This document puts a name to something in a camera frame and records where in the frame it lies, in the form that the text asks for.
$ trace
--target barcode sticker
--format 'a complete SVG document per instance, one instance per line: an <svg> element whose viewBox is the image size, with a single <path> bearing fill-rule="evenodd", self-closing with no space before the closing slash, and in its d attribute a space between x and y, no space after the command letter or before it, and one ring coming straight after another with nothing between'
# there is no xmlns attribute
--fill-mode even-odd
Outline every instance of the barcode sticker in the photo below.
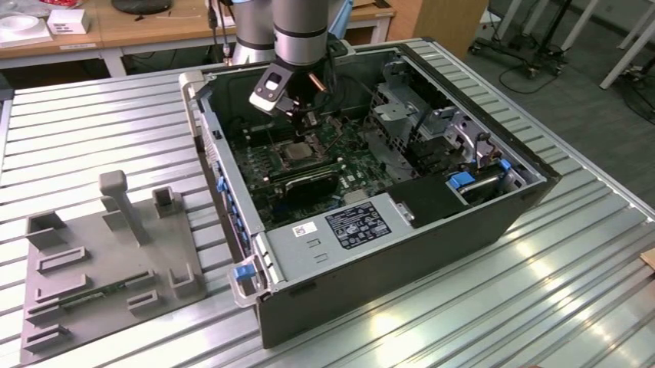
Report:
<svg viewBox="0 0 655 368"><path fill-rule="evenodd" d="M314 222L307 222L306 224L297 226L293 230L294 230L294 235L298 238L299 236L310 234L311 232L315 232L319 229L317 228L317 224Z"/></svg>
<svg viewBox="0 0 655 368"><path fill-rule="evenodd" d="M97 48L97 44L67 44L65 46L59 46L61 50L77 50L79 48Z"/></svg>

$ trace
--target aluminum extrusion table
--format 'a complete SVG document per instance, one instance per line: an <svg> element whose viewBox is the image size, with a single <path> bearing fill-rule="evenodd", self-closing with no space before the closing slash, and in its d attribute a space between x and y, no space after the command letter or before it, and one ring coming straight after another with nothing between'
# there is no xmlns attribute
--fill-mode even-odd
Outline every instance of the aluminum extrusion table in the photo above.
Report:
<svg viewBox="0 0 655 368"><path fill-rule="evenodd" d="M0 123L0 367L19 366L25 217L101 210L95 178L109 167L127 172L133 200L165 185L185 194L210 297L38 366L655 363L655 280L640 259L655 242L652 208L436 43L409 44L565 175L501 240L265 350L225 277L231 256L185 120L182 71L21 90Z"/></svg>

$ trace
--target warning label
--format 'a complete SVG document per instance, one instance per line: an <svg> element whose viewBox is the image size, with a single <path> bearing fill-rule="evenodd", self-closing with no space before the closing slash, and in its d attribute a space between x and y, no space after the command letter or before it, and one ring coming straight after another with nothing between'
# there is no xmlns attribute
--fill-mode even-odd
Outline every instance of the warning label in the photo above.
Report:
<svg viewBox="0 0 655 368"><path fill-rule="evenodd" d="M392 229L372 202L326 216L326 220L339 238L341 246L346 249L392 234Z"/></svg>

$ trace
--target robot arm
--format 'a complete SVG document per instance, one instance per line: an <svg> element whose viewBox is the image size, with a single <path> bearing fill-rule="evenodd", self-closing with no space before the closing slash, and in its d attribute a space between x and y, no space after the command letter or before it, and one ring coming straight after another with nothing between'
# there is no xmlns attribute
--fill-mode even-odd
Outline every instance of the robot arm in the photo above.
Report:
<svg viewBox="0 0 655 368"><path fill-rule="evenodd" d="M302 107L303 100L311 100L319 91L326 92L315 71L326 61L329 32L342 37L346 33L353 0L273 0L271 7L277 58L258 82L250 102L269 114L275 108L290 114L294 108ZM314 93L307 93L306 85L315 86ZM289 96L290 89L295 90L291 94L295 98Z"/></svg>
<svg viewBox="0 0 655 368"><path fill-rule="evenodd" d="M219 4L231 6L235 9L237 29L237 48L231 63L249 64L275 59L275 27L273 0L205 0L206 6L215 13L215 19L221 18L218 11ZM281 8L294 6L294 3L279 5ZM329 32L338 38L346 35L350 13L353 12L354 0L327 0Z"/></svg>

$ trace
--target circuit board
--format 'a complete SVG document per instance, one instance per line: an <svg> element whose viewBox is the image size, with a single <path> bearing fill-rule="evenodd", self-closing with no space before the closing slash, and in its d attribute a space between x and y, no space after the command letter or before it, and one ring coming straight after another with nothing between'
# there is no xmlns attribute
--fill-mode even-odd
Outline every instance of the circuit board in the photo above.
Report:
<svg viewBox="0 0 655 368"><path fill-rule="evenodd" d="M301 139L233 147L269 230L366 199L394 184L385 164L369 150L359 123L329 117ZM289 200L293 185L307 183L309 178L323 182L299 187L297 200Z"/></svg>

